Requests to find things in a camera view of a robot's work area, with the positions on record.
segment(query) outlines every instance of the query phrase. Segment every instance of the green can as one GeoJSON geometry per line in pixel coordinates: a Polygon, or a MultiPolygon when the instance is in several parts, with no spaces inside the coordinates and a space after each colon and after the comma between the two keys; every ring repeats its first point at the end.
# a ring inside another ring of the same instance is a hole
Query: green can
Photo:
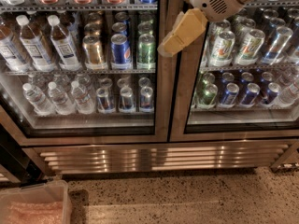
{"type": "Polygon", "coordinates": [[[156,63],[156,39],[151,34],[143,34],[138,39],[137,62],[156,63]]]}
{"type": "Polygon", "coordinates": [[[208,84],[203,89],[201,96],[199,97],[200,105],[213,105],[218,93],[218,88],[214,84],[208,84]]]}

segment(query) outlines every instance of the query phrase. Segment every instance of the refrigerator grille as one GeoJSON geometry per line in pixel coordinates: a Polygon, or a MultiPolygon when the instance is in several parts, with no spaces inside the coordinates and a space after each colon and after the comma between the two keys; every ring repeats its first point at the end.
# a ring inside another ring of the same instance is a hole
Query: refrigerator grille
{"type": "Polygon", "coordinates": [[[60,175],[270,166],[288,145],[105,149],[46,147],[39,152],[60,175]]]}

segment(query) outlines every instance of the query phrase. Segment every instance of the bottle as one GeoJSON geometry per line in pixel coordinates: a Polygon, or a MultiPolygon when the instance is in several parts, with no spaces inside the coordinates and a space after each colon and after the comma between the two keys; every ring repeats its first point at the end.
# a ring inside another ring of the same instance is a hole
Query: bottle
{"type": "Polygon", "coordinates": [[[72,103],[64,88],[55,82],[48,84],[48,96],[56,106],[56,111],[60,115],[70,115],[76,112],[76,106],[72,103]]]}
{"type": "Polygon", "coordinates": [[[64,91],[69,93],[71,91],[71,79],[67,75],[54,75],[53,82],[64,88],[64,91]]]}
{"type": "Polygon", "coordinates": [[[92,78],[86,74],[76,74],[75,76],[75,80],[80,84],[80,85],[84,85],[87,88],[88,93],[94,97],[95,95],[95,90],[93,87],[93,81],[92,78]]]}
{"type": "Polygon", "coordinates": [[[35,22],[29,23],[28,18],[24,15],[18,16],[17,22],[21,27],[20,40],[34,60],[35,68],[43,72],[56,69],[50,44],[43,36],[39,26],[35,22]]]}
{"type": "Polygon", "coordinates": [[[47,91],[47,81],[42,75],[29,74],[28,83],[37,86],[43,92],[47,91]]]}
{"type": "Polygon", "coordinates": [[[297,78],[290,86],[284,88],[276,98],[276,105],[280,107],[288,107],[294,104],[299,98],[299,78],[297,78]]]}
{"type": "Polygon", "coordinates": [[[88,115],[94,112],[95,102],[85,86],[79,84],[77,81],[73,81],[72,95],[75,98],[79,113],[88,115]]]}
{"type": "Polygon", "coordinates": [[[0,19],[0,53],[10,70],[25,72],[31,69],[31,59],[25,47],[10,28],[0,19]]]}
{"type": "Polygon", "coordinates": [[[51,26],[50,39],[64,63],[64,69],[77,71],[82,68],[78,59],[78,50],[75,46],[73,37],[68,30],[60,23],[55,15],[48,16],[51,26]]]}
{"type": "Polygon", "coordinates": [[[78,34],[78,23],[72,13],[66,10],[58,10],[60,23],[67,28],[69,33],[72,35],[76,46],[80,47],[80,39],[78,34]]]}
{"type": "Polygon", "coordinates": [[[25,83],[22,88],[25,98],[34,106],[35,112],[38,115],[47,116],[55,113],[54,104],[38,86],[25,83]]]}

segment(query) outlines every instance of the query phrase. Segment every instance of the water bottle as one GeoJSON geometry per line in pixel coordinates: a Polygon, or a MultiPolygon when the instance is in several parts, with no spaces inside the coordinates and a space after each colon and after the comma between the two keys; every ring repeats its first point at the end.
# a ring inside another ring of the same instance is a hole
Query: water bottle
{"type": "Polygon", "coordinates": [[[294,104],[299,98],[299,78],[296,79],[290,86],[282,90],[275,102],[280,107],[288,107],[294,104]]]}
{"type": "Polygon", "coordinates": [[[56,106],[56,111],[61,115],[70,115],[76,112],[76,106],[72,103],[64,88],[55,82],[48,85],[48,95],[56,106]]]}
{"type": "Polygon", "coordinates": [[[71,79],[67,75],[54,75],[53,81],[64,88],[65,92],[71,91],[71,79]]]}
{"type": "Polygon", "coordinates": [[[25,98],[34,106],[38,115],[47,116],[55,113],[54,104],[38,86],[26,83],[22,88],[25,98]]]}
{"type": "Polygon", "coordinates": [[[28,83],[37,86],[43,92],[47,91],[47,80],[42,75],[29,74],[28,83]]]}
{"type": "Polygon", "coordinates": [[[86,87],[79,84],[76,80],[72,82],[72,95],[75,98],[79,113],[88,115],[94,112],[94,100],[86,87]]]}

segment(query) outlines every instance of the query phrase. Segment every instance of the refrigerator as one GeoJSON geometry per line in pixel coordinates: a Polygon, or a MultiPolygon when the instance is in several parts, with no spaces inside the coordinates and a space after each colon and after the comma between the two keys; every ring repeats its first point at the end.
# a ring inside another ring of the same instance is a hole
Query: refrigerator
{"type": "MultiPolygon", "coordinates": [[[[46,175],[257,166],[277,168],[298,147],[297,105],[282,109],[282,112],[279,110],[278,118],[272,118],[276,111],[265,109],[264,116],[258,119],[252,116],[256,114],[258,117],[258,109],[255,108],[191,108],[193,91],[200,76],[198,73],[210,71],[208,67],[199,68],[208,29],[205,35],[178,55],[165,58],[156,52],[155,65],[138,65],[137,27],[140,15],[144,12],[154,17],[156,25],[153,33],[158,45],[172,30],[179,12],[184,10],[181,0],[158,0],[154,3],[125,0],[121,4],[92,0],[85,5],[78,4],[78,0],[59,0],[55,4],[44,2],[24,0],[23,5],[12,6],[3,1],[0,9],[25,16],[28,16],[25,12],[29,10],[56,15],[57,10],[67,10],[80,14],[83,21],[89,13],[104,11],[108,65],[108,69],[103,70],[92,70],[83,64],[84,68],[80,71],[65,70],[61,66],[51,72],[36,69],[16,72],[7,67],[6,61],[1,61],[0,123],[46,175]],[[129,41],[133,67],[117,69],[112,67],[110,40],[115,14],[123,11],[131,19],[129,41]],[[30,75],[68,75],[73,80],[77,74],[93,77],[95,89],[99,88],[99,78],[108,76],[114,87],[115,112],[103,114],[96,109],[89,115],[78,111],[71,115],[57,112],[43,115],[36,113],[24,97],[22,86],[28,82],[30,75]],[[131,78],[135,109],[121,112],[117,82],[127,75],[131,78]],[[144,77],[150,80],[153,90],[153,108],[150,112],[145,112],[140,106],[139,80],[144,77]],[[283,112],[288,112],[286,118],[282,118],[283,112]]],[[[247,7],[254,12],[255,7],[288,7],[297,3],[297,0],[257,1],[247,7]]],[[[79,29],[81,40],[85,25],[86,22],[83,22],[79,29]]],[[[211,69],[215,72],[221,70],[234,68],[211,69]]]]}

